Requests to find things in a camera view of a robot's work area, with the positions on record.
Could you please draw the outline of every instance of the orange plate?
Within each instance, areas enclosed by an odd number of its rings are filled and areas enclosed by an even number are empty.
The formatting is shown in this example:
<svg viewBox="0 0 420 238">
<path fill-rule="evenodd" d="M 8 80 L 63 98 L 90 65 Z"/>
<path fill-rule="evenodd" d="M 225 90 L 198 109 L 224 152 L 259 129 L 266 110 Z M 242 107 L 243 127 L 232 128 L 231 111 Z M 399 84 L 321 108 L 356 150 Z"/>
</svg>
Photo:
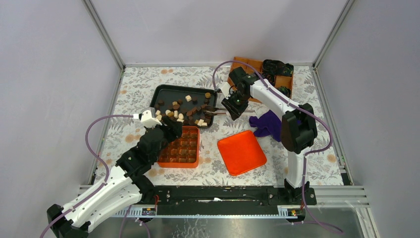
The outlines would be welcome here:
<svg viewBox="0 0 420 238">
<path fill-rule="evenodd" d="M 161 152 L 157 164 L 163 168 L 195 168 L 199 150 L 200 130 L 195 126 L 183 126 L 181 138 Z"/>
<path fill-rule="evenodd" d="M 217 146 L 232 176 L 246 173 L 267 162 L 260 144 L 250 130 L 222 139 Z"/>
</svg>

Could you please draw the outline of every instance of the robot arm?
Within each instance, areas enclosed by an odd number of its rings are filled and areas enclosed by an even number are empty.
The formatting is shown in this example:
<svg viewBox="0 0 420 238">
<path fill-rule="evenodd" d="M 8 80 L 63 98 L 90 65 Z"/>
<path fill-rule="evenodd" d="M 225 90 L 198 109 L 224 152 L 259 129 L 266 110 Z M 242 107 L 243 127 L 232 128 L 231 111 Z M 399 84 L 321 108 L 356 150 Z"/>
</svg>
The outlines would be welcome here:
<svg viewBox="0 0 420 238">
<path fill-rule="evenodd" d="M 122 154 L 111 168 L 108 180 L 95 183 L 87 191 L 62 207 L 54 204 L 47 210 L 49 222 L 71 210 L 52 227 L 56 237 L 85 238 L 102 221 L 124 207 L 153 199 L 153 184 L 143 174 L 158 160 L 170 142 L 182 135 L 182 123 L 164 117 L 166 125 L 154 118 L 154 109 L 146 109 L 134 118 L 141 119 L 146 133 L 136 146 Z M 97 193 L 92 193 L 103 186 Z"/>
<path fill-rule="evenodd" d="M 281 142 L 288 150 L 289 172 L 286 176 L 286 186 L 299 188 L 302 186 L 302 171 L 304 154 L 310 150 L 317 136 L 315 120 L 306 114 L 290 106 L 293 104 L 311 113 L 314 110 L 311 105 L 299 105 L 295 101 L 286 98 L 287 103 L 277 98 L 269 88 L 276 90 L 267 79 L 265 86 L 259 78 L 253 74 L 246 74 L 243 68 L 234 69 L 229 77 L 235 84 L 236 91 L 230 94 L 230 85 L 225 83 L 221 91 L 225 96 L 222 105 L 230 112 L 232 119 L 237 119 L 248 106 L 248 99 L 253 97 L 265 104 L 281 120 Z"/>
</svg>

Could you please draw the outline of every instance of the purple towel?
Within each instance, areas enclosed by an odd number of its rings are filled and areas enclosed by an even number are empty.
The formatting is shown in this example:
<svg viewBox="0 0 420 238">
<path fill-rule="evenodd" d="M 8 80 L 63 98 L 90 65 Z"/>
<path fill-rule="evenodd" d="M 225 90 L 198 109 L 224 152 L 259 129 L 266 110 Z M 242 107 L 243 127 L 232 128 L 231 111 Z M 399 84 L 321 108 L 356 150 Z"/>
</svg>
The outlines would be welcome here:
<svg viewBox="0 0 420 238">
<path fill-rule="evenodd" d="M 281 121 L 272 110 L 266 112 L 260 118 L 250 117 L 250 125 L 258 128 L 254 131 L 254 136 L 272 135 L 276 141 L 280 142 Z"/>
</svg>

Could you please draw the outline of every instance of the table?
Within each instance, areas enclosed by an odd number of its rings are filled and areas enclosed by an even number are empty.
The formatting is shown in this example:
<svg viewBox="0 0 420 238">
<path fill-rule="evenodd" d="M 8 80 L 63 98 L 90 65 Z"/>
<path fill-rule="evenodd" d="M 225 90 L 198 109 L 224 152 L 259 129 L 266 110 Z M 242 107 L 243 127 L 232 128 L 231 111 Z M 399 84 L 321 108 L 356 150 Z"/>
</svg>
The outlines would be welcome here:
<svg viewBox="0 0 420 238">
<path fill-rule="evenodd" d="M 155 88 L 160 84 L 211 88 L 214 67 L 128 67 L 124 72 L 113 114 L 132 115 L 148 107 Z M 222 67 L 216 74 L 216 82 L 226 81 L 230 67 Z M 308 66 L 295 66 L 292 99 L 299 103 L 310 103 L 314 113 L 324 118 L 319 98 Z M 221 107 L 221 95 L 217 100 Z M 258 138 L 267 157 L 267 163 L 239 176 L 231 176 L 217 148 L 220 139 L 255 128 L 249 125 L 249 116 L 261 116 L 268 108 L 250 102 L 248 109 L 255 113 L 242 115 L 235 121 L 226 116 L 215 116 L 213 125 L 200 130 L 199 165 L 195 169 L 161 168 L 156 163 L 146 176 L 154 185 L 283 185 L 288 173 L 287 150 L 271 136 Z M 328 143 L 328 133 L 317 123 L 318 137 L 314 149 Z M 113 166 L 122 153 L 135 146 L 145 130 L 132 119 L 112 119 L 105 137 L 101 157 L 108 166 Z M 314 185 L 343 185 L 333 148 L 320 154 L 308 156 L 307 179 Z M 105 168 L 98 163 L 96 181 L 105 176 Z"/>
</svg>

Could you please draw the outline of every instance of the black tray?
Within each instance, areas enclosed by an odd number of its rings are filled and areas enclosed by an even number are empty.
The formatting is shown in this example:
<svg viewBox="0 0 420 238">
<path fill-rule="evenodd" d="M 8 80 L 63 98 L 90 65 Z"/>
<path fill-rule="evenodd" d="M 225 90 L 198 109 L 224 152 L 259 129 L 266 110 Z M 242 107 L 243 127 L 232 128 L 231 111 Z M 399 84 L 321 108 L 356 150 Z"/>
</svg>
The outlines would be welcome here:
<svg viewBox="0 0 420 238">
<path fill-rule="evenodd" d="M 155 107 L 155 104 L 159 100 L 163 100 L 165 102 L 165 105 L 160 107 L 161 113 L 165 113 L 166 110 L 168 110 L 168 106 L 172 105 L 172 102 L 178 101 L 178 99 L 182 99 L 183 103 L 181 105 L 181 108 L 186 108 L 187 110 L 191 110 L 194 107 L 198 107 L 204 104 L 204 99 L 206 98 L 204 96 L 205 93 L 211 93 L 211 98 L 209 98 L 209 104 L 208 106 L 216 106 L 216 100 L 217 100 L 217 93 L 214 90 L 206 89 L 206 88 L 192 88 L 192 87 L 183 87 L 183 86 L 175 86 L 175 85 L 166 85 L 161 84 L 158 87 L 156 87 L 155 93 L 152 97 L 152 102 L 150 103 L 150 107 Z M 193 104 L 193 101 L 187 102 L 185 99 L 185 96 L 190 95 L 191 97 L 197 97 L 197 104 Z M 193 118 L 194 120 L 200 119 L 201 116 L 204 114 L 201 112 L 200 114 L 194 114 Z M 210 127 L 213 124 L 213 117 L 210 119 L 210 123 L 207 125 L 207 127 Z"/>
</svg>

